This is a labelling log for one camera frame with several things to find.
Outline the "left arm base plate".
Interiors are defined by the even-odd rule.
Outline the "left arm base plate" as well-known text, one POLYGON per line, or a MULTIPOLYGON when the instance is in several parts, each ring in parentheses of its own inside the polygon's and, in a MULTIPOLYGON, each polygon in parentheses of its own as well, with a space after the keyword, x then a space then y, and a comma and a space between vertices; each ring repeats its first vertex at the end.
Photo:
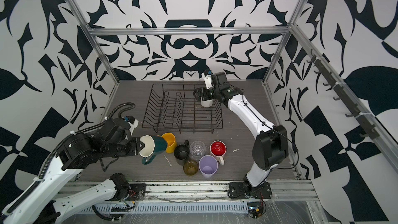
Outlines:
POLYGON ((127 196, 125 201, 140 201, 146 196, 146 187, 145 183, 132 183, 127 191, 127 196))

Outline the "green mug cream inside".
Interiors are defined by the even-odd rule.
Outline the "green mug cream inside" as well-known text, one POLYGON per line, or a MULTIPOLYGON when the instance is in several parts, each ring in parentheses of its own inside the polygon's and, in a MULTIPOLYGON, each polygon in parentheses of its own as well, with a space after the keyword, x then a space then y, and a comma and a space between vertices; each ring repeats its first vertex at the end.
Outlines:
POLYGON ((167 142, 161 136, 145 135, 141 139, 145 143, 145 148, 139 151, 143 165, 152 163, 154 158, 167 148, 167 142))

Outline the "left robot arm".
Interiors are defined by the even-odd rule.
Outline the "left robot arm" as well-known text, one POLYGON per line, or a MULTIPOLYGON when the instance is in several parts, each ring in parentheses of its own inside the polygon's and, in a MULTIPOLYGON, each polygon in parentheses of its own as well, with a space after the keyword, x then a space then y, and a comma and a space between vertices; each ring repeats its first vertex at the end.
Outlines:
POLYGON ((131 190, 122 173, 74 195, 57 198, 59 191, 89 165, 103 163, 104 158, 138 155, 144 144, 133 136, 138 120, 123 113, 134 103, 115 107, 97 125, 71 132, 44 161, 33 183, 2 211, 2 224, 58 224, 97 203, 124 202, 131 190))

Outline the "yellow mug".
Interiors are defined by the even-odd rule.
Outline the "yellow mug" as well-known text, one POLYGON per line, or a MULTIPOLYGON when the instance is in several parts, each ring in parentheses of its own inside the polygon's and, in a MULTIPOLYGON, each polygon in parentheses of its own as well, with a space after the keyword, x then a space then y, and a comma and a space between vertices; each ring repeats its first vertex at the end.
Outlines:
POLYGON ((165 133, 161 137, 167 142, 166 153, 173 153, 177 147, 176 137, 173 133, 165 133))

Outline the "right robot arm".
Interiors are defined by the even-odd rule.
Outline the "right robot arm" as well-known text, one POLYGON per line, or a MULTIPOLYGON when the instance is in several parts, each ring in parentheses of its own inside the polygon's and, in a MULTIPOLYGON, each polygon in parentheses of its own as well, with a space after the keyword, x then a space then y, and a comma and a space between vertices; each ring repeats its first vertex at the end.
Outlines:
POLYGON ((247 192, 260 189, 271 171, 289 155, 286 129, 282 125, 275 126, 263 117, 246 99, 242 89, 228 82, 226 73, 213 73, 206 69, 202 76, 205 86, 194 90, 195 99, 205 108, 211 107, 215 101, 224 104, 254 136, 254 163, 244 177, 244 186, 247 192))

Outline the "white ceramic mug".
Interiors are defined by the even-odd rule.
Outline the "white ceramic mug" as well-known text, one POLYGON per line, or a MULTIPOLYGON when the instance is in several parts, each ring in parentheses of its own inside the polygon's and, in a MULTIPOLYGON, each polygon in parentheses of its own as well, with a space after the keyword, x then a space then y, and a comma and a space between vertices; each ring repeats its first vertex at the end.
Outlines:
POLYGON ((210 107, 212 107, 213 103, 214 103, 214 100, 204 100, 204 99, 201 99, 201 105, 202 105, 203 107, 205 107, 205 108, 210 108, 210 107))

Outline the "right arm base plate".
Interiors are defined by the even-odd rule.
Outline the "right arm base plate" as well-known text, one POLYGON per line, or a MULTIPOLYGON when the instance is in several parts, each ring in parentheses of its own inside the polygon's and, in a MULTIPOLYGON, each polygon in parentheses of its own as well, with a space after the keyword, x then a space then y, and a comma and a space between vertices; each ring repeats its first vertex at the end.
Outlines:
POLYGON ((231 199, 270 199, 272 190, 270 184, 252 187, 249 182, 229 183, 228 197, 231 199))

